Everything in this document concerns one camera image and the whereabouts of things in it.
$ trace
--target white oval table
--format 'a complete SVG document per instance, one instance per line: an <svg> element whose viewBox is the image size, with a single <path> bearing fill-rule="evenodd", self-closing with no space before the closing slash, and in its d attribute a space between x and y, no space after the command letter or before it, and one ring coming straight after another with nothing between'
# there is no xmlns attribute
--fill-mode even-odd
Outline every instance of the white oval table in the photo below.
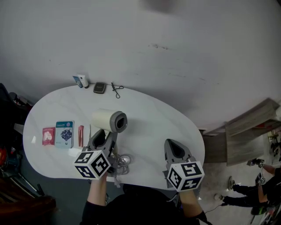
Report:
<svg viewBox="0 0 281 225"><path fill-rule="evenodd" d="M166 170L164 142L167 138L186 145L203 165L205 147L198 128L186 116L166 103L131 89L117 90L115 97L110 85L104 94L95 94L76 86L62 88L40 99L30 111L24 126L23 144L27 159L40 174L50 178L81 178L73 166L78 147L78 126L84 126L84 145L89 141L89 124L96 109L123 111L128 127L117 137L119 154L133 157L130 172L118 176L121 183L168 189L163 171ZM58 149L42 145L42 129L55 127L57 121L74 121L73 148ZM91 134L98 128L91 126Z"/></svg>

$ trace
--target black shirt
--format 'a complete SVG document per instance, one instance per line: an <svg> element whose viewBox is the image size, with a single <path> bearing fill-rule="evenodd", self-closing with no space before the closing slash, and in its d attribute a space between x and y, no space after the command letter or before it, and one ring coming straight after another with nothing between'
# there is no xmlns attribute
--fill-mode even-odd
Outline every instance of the black shirt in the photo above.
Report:
<svg viewBox="0 0 281 225"><path fill-rule="evenodd" d="M275 169L275 176L263 185L263 194L267 194L270 205L281 202L281 168Z"/></svg>
<svg viewBox="0 0 281 225"><path fill-rule="evenodd" d="M183 213L176 209L174 203L168 203L167 199L157 190L147 189L120 195L107 206L86 202L80 225L152 224L160 221L171 222L171 224L199 225L198 219L185 218ZM204 212L200 216L205 218L204 221L207 220Z"/></svg>

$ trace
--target leg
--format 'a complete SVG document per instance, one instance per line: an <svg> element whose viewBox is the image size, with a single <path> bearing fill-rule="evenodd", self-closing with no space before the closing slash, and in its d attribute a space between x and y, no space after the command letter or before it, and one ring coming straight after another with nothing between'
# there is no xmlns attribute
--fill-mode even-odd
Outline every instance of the leg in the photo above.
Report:
<svg viewBox="0 0 281 225"><path fill-rule="evenodd" d="M233 186L233 190L235 192L238 192L238 193L246 195L246 196L252 195L255 192L254 191L255 189L257 190L256 186L253 186L253 187L240 186L240 185L234 185Z"/></svg>
<svg viewBox="0 0 281 225"><path fill-rule="evenodd" d="M232 205L232 206L240 206L240 207L253 207L256 204L250 197L242 197L242 198L231 198L231 197L224 197L223 202Z"/></svg>

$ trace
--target small bottle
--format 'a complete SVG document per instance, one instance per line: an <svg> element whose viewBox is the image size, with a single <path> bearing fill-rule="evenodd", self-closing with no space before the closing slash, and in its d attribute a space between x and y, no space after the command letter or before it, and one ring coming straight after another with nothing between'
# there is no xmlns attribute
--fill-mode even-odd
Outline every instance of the small bottle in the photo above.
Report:
<svg viewBox="0 0 281 225"><path fill-rule="evenodd" d="M85 75L81 75L81 74L77 74L77 76L79 77L79 80L81 81L82 85L84 86L84 88L88 88L89 87L89 83L86 79Z"/></svg>
<svg viewBox="0 0 281 225"><path fill-rule="evenodd" d="M83 85L81 84L81 81L79 80L79 78L77 76L73 76L76 84L79 86L79 87L83 87Z"/></svg>

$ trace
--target red package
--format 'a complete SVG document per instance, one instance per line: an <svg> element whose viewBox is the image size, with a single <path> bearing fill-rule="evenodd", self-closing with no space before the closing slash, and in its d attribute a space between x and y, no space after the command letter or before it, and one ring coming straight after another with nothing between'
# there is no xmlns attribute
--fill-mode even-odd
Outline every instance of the red package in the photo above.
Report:
<svg viewBox="0 0 281 225"><path fill-rule="evenodd" d="M55 127L43 128L43 139L42 139L43 145L54 145L55 129L56 129Z"/></svg>

